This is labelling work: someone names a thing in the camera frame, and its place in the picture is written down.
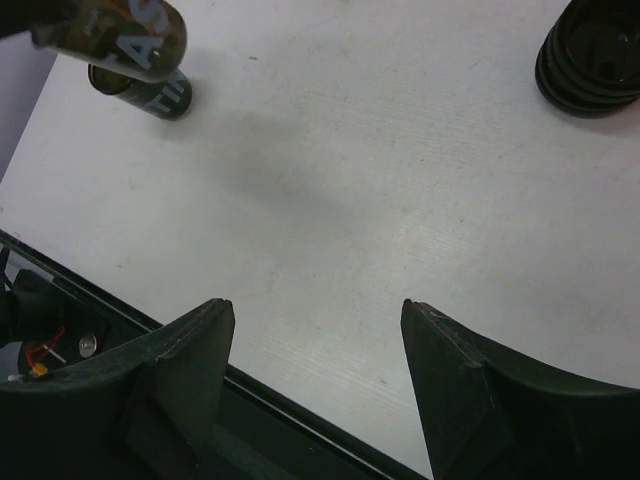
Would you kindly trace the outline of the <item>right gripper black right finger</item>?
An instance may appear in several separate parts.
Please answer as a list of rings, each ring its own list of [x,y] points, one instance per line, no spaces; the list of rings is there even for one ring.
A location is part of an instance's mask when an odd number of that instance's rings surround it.
[[[437,479],[636,479],[639,392],[576,375],[405,300],[401,330]]]

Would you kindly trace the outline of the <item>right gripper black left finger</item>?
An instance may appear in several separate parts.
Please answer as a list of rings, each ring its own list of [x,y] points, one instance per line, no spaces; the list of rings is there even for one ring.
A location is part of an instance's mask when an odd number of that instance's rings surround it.
[[[94,358],[1,387],[4,479],[222,479],[213,426],[235,318],[212,299]]]

